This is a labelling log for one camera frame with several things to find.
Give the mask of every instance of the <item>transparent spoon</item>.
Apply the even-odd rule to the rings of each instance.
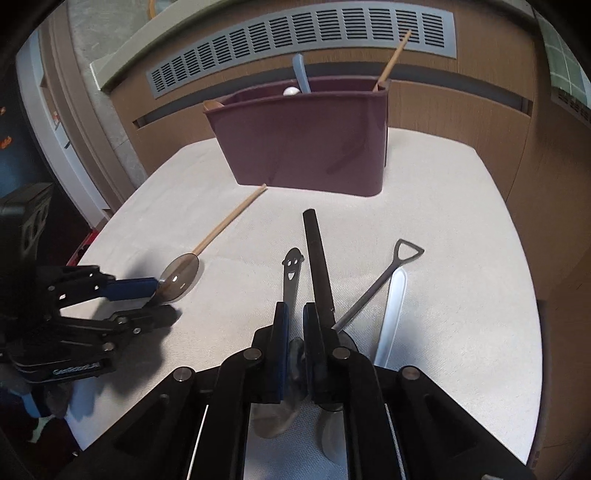
[[[155,302],[166,303],[176,300],[191,286],[199,271],[198,255],[266,189],[267,185],[265,184],[258,187],[230,215],[224,218],[192,252],[183,254],[169,263],[158,279],[158,288],[156,288],[153,298]]]

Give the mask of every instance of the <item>gray air vent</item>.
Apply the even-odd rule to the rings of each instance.
[[[331,2],[253,18],[190,45],[146,72],[154,98],[228,67],[324,48],[396,48],[456,58],[453,14],[392,2]]]

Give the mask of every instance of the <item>wooden chopstick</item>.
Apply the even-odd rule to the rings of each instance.
[[[254,202],[256,200],[256,198],[261,193],[263,193],[266,189],[267,189],[266,184],[261,185],[254,192],[252,192],[240,205],[238,205],[236,208],[234,208],[232,213],[230,213],[230,215],[228,215],[226,218],[224,218],[224,220],[222,220],[221,223],[217,227],[215,227],[210,232],[210,234],[207,237],[205,237],[200,244],[198,244],[198,246],[195,247],[195,249],[193,250],[193,255],[197,256],[201,252],[203,252],[203,250],[205,250],[205,247],[207,247],[213,241],[214,238],[216,238],[220,233],[222,233],[222,231],[228,225],[230,225],[230,223],[232,223],[232,221],[238,215],[240,215],[244,210],[246,210],[246,207],[248,207],[252,202]]]
[[[404,36],[404,38],[402,39],[402,42],[400,42],[400,45],[398,46],[398,48],[394,51],[394,54],[392,55],[392,58],[390,58],[390,61],[386,64],[386,66],[384,67],[384,71],[382,72],[382,74],[379,76],[379,79],[377,82],[375,82],[374,85],[374,89],[373,92],[377,92],[378,91],[378,86],[382,83],[385,82],[386,79],[390,76],[390,72],[392,71],[392,69],[394,68],[394,65],[396,65],[396,62],[398,61],[398,57],[400,56],[400,54],[402,53],[402,51],[404,50],[404,47],[406,46],[408,39],[410,38],[410,36],[413,34],[412,30],[409,30],[406,32],[406,35]]]
[[[218,102],[217,100],[205,100],[203,102],[203,111],[207,112],[208,110],[215,110],[216,108],[223,107],[223,104]]]

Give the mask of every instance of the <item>purple utensil holder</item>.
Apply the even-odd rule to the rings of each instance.
[[[239,184],[369,197],[382,190],[388,86],[373,77],[313,77],[312,93],[284,96],[295,80],[220,98],[205,114]]]

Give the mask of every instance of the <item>table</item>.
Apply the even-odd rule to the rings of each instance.
[[[540,407],[541,336],[509,213],[473,148],[401,129],[388,135],[379,195],[270,188],[207,247],[199,282],[175,304],[183,313],[171,331],[137,339],[116,372],[76,383],[67,421],[82,448],[174,368],[210,368],[250,345],[281,300],[285,254],[299,247],[307,257],[301,214],[313,207],[337,318],[391,262],[398,238],[425,249],[404,267],[407,293],[388,366],[418,366],[527,460]],[[82,264],[117,278],[158,277],[253,190],[236,184],[215,139],[184,147],[123,205]],[[386,295],[384,287],[347,328],[366,355],[375,352]],[[304,260],[292,337],[302,335],[302,308],[312,300]],[[68,314],[104,318],[131,307],[93,301]],[[285,435],[249,435],[245,478],[345,478],[314,443],[318,414],[306,404]]]

